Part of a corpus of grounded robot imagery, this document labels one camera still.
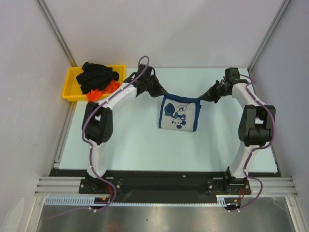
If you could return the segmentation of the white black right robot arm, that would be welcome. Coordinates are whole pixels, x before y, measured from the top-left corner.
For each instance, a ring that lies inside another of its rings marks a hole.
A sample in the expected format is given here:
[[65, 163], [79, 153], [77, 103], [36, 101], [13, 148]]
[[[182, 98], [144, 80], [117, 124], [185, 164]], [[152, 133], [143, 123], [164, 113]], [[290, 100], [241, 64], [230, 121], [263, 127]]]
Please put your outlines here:
[[216, 81], [199, 99], [217, 103], [223, 96], [232, 96], [243, 109], [238, 128], [239, 149], [228, 166], [221, 188], [228, 194], [238, 192], [248, 185], [248, 168], [259, 150], [271, 146], [275, 135], [275, 113], [272, 105], [266, 105], [253, 92], [252, 82], [245, 79]]

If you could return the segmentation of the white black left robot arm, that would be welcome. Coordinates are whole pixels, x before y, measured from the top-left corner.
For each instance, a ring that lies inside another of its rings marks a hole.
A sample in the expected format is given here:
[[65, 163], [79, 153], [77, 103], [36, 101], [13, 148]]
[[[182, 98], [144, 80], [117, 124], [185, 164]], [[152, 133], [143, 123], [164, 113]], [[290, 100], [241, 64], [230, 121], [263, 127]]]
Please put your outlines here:
[[102, 193], [107, 182], [102, 177], [106, 173], [103, 156], [100, 149], [113, 134], [113, 114], [128, 101], [148, 92], [151, 97], [159, 97], [168, 92], [159, 83], [155, 74], [136, 77], [132, 73], [120, 87], [109, 97], [100, 102], [89, 102], [86, 105], [82, 124], [82, 140], [89, 145], [89, 167], [87, 173], [92, 177], [90, 188], [96, 193]]

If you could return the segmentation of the blue t shirt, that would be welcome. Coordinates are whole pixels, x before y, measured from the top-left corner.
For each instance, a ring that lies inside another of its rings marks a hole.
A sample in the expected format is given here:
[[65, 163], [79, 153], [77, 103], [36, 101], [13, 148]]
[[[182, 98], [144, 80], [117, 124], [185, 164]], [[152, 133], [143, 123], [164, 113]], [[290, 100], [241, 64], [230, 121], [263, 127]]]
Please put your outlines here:
[[165, 130], [195, 132], [200, 109], [198, 98], [166, 94], [161, 102], [158, 127]]

